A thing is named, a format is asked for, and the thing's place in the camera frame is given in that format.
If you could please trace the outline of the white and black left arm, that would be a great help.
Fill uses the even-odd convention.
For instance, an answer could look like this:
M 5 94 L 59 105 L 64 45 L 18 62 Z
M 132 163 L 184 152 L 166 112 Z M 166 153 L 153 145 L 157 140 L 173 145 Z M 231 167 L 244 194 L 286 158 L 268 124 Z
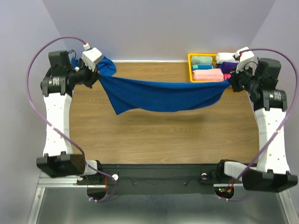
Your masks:
M 75 86 L 92 87 L 99 79 L 97 64 L 103 54 L 97 48 L 86 49 L 75 68 L 66 50 L 50 52 L 48 57 L 50 68 L 40 84 L 48 124 L 43 155 L 37 158 L 36 165 L 52 178 L 85 175 L 92 183 L 101 183 L 104 172 L 99 169 L 100 162 L 88 161 L 83 153 L 73 152 L 69 116 Z

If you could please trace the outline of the blue microfibre towel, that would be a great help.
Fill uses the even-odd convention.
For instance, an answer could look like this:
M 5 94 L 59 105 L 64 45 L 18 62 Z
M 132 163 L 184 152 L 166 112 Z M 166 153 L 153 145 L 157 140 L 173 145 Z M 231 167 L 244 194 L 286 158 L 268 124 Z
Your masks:
M 228 81 L 167 83 L 102 76 L 100 83 L 117 115 L 143 109 L 151 112 L 178 112 L 217 103 L 229 87 Z

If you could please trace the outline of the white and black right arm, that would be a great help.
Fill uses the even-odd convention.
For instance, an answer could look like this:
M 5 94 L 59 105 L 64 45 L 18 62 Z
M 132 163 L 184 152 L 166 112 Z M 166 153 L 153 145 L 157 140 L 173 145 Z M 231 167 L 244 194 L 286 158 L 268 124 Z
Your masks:
M 253 103 L 259 133 L 259 154 L 255 168 L 233 160 L 220 160 L 215 177 L 220 182 L 233 178 L 249 191 L 282 192 L 298 183 L 292 175 L 285 155 L 283 120 L 287 113 L 287 96 L 276 88 L 281 63 L 261 58 L 252 69 L 252 62 L 244 69 L 234 69 L 229 83 L 234 92 L 246 91 Z

